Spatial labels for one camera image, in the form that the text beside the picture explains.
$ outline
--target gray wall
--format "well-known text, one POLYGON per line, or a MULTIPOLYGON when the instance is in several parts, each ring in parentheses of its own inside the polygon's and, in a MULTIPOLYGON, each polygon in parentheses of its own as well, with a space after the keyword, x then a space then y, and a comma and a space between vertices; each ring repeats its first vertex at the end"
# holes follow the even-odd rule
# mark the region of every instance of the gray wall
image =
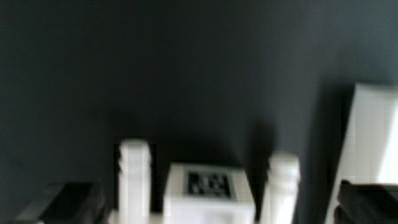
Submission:
POLYGON ((395 0, 0 4, 0 222, 47 182, 103 181, 125 137, 173 160, 242 165, 262 200, 272 150, 302 160, 297 223, 322 223, 354 82, 398 81, 395 0))

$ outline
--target black object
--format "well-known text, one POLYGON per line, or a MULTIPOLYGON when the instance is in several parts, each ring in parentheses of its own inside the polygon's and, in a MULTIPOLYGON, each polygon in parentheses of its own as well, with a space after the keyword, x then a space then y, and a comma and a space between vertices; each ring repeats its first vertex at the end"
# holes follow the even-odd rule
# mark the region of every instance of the black object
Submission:
POLYGON ((109 210, 100 183, 55 183, 11 224, 105 224, 109 210))
POLYGON ((231 199, 231 180, 224 173, 189 172, 189 195, 231 199))
POLYGON ((398 186, 341 181, 340 206, 361 224, 398 224, 398 186))
POLYGON ((350 217, 345 214, 345 211, 340 206, 334 209, 334 224, 354 224, 350 217))

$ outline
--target white post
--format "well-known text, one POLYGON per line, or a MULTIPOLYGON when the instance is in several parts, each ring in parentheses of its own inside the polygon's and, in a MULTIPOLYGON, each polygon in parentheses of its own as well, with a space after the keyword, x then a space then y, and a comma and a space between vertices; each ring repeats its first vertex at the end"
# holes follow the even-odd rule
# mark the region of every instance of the white post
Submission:
POLYGON ((119 173, 119 222, 150 223, 151 154, 142 140, 121 143, 119 173))
POLYGON ((260 224, 292 224, 299 181, 299 158, 286 152, 274 152, 270 157, 260 224))

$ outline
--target white box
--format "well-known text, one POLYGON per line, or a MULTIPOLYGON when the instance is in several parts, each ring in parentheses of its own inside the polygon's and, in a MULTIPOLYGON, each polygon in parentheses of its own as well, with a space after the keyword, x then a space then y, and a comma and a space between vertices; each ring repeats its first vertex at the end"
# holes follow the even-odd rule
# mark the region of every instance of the white box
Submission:
POLYGON ((164 199, 164 224, 254 222, 256 207, 242 169, 173 164, 164 199))

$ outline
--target qr code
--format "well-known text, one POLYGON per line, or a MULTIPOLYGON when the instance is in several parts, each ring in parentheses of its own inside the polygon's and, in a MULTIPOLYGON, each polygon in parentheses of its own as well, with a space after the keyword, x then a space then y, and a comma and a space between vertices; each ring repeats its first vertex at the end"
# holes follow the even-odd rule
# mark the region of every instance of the qr code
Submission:
POLYGON ((187 178, 187 194, 190 196, 233 198, 231 180, 224 173, 190 171, 187 178))

